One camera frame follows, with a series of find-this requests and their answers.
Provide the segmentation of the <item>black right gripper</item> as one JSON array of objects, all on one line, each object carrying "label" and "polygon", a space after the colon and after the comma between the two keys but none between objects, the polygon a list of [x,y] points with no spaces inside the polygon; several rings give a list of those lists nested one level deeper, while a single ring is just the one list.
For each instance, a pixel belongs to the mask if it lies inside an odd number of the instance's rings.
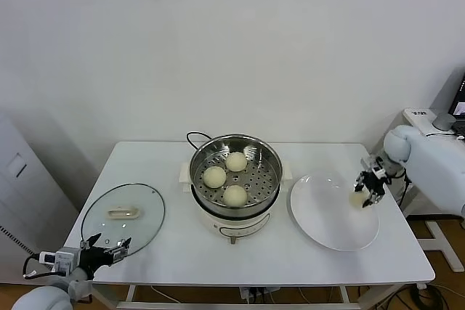
[{"label": "black right gripper", "polygon": [[377,176],[372,171],[360,172],[355,182],[355,192],[362,192],[364,187],[369,192],[369,195],[363,201],[363,208],[377,204],[381,200],[381,196],[385,194],[384,183],[385,176]]}]

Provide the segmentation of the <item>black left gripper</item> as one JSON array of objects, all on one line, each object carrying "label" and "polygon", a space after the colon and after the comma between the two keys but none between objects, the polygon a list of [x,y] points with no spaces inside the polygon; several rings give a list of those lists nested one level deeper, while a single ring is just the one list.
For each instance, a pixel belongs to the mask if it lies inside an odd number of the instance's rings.
[{"label": "black left gripper", "polygon": [[113,248],[93,247],[100,236],[101,234],[97,233],[80,242],[81,250],[78,267],[83,269],[86,274],[95,274],[101,266],[111,266],[128,256],[132,241],[130,237],[118,241]]}]

